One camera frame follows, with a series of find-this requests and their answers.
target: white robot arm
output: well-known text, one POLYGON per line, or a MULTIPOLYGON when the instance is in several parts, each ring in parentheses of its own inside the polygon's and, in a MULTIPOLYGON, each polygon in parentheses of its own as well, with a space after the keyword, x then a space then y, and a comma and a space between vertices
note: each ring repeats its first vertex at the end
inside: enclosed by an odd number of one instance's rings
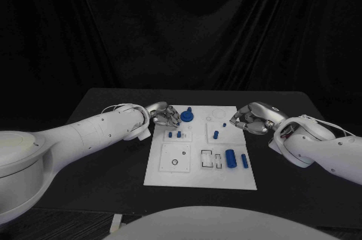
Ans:
POLYGON ((0 131, 0 224, 30 209, 69 163, 119 140, 145 139, 149 119, 173 127, 181 122, 165 102, 145 108, 112 107, 113 111, 46 131, 0 131))
POLYGON ((336 138, 317 121, 307 115, 288 118, 262 102, 249 103, 229 120, 232 125, 252 134, 266 134, 272 129, 269 148, 297 166, 305 168, 315 161, 333 175, 362 185, 362 138, 320 121, 351 135, 336 138))

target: blue object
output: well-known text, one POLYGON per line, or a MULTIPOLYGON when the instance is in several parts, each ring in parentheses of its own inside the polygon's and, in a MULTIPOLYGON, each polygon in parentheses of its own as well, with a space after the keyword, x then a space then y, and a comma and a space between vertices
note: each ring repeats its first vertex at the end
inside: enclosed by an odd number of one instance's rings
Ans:
POLYGON ((217 135, 219 135, 219 131, 216 130, 216 131, 213 132, 213 139, 217 139, 217 135))
POLYGON ((180 119, 181 119, 181 121, 186 121, 186 122, 193 120, 193 113, 191 113, 190 107, 187 108, 187 111, 183 111, 180 113, 180 119))
POLYGON ((240 159, 242 159, 242 164, 243 164, 243 168, 248 168, 248 160, 246 160, 246 156, 245 154, 240 155, 240 159))
POLYGON ((226 163, 229 168, 235 168, 237 166, 236 164, 236 159, 235 159, 235 152, 233 150, 226 150, 224 151, 224 156, 226 156, 226 163))

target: robotic hand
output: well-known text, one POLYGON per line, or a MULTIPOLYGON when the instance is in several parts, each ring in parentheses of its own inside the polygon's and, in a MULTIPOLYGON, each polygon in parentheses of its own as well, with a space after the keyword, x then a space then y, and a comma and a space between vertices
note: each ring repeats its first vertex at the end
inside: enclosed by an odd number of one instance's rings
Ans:
POLYGON ((362 138, 341 127, 307 115, 288 118, 276 108, 262 102, 249 103, 242 107, 229 122, 258 135, 266 134, 268 129, 272 129, 275 132, 268 143, 269 148, 284 155, 291 163, 305 168, 315 161, 333 175, 362 185, 362 138), (344 137, 336 138, 317 121, 340 129, 344 137))
POLYGON ((171 127, 181 122, 165 102, 111 107, 111 112, 46 131, 0 131, 0 224, 30 209, 69 163, 119 140, 145 139, 149 119, 171 127))

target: white platform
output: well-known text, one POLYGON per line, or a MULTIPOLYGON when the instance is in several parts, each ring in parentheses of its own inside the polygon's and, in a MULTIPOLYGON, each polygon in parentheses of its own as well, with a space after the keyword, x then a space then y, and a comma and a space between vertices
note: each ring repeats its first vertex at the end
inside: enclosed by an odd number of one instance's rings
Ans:
POLYGON ((256 190, 243 131, 227 122, 236 107, 178 105, 173 107, 178 113, 190 107, 193 120, 181 122, 178 128, 155 126, 144 185, 256 190), (204 167, 201 167, 201 150, 204 150, 203 160, 209 157, 211 161, 204 167), (226 150, 235 151, 237 164, 235 168, 226 166, 226 150), (248 168, 243 168, 240 154, 246 155, 248 168))

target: white round surface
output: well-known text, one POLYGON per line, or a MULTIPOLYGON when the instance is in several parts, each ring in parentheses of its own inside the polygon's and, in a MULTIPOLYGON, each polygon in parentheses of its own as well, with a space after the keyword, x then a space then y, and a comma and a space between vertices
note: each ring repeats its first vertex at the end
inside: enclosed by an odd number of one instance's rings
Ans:
POLYGON ((160 211, 122 226, 105 240, 125 239, 317 239, 331 236, 276 216, 224 207, 160 211))

